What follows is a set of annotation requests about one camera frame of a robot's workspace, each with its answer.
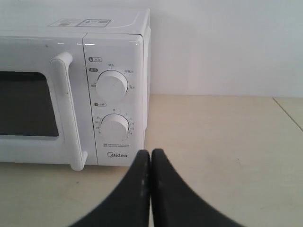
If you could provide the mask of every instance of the countertop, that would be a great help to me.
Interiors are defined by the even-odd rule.
[[[151,97],[145,148],[163,148],[203,199],[247,227],[303,222],[303,99]],[[0,163],[0,226],[67,226],[127,167]]]

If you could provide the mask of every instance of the label sticker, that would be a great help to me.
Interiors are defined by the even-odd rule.
[[[106,27],[111,20],[104,19],[61,19],[49,25],[55,27]]]

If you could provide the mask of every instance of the microwave door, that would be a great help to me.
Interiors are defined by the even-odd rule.
[[[98,164],[84,36],[1,32],[1,162]]]

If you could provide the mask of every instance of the timer knob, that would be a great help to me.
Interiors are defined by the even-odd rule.
[[[101,122],[101,136],[107,140],[122,140],[126,137],[129,129],[127,119],[118,114],[109,114]]]
[[[115,70],[101,73],[96,84],[97,94],[106,102],[119,102],[125,96],[127,88],[127,79]]]

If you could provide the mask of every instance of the white microwave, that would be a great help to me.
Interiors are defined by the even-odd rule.
[[[148,9],[2,8],[0,162],[131,165],[150,41]]]

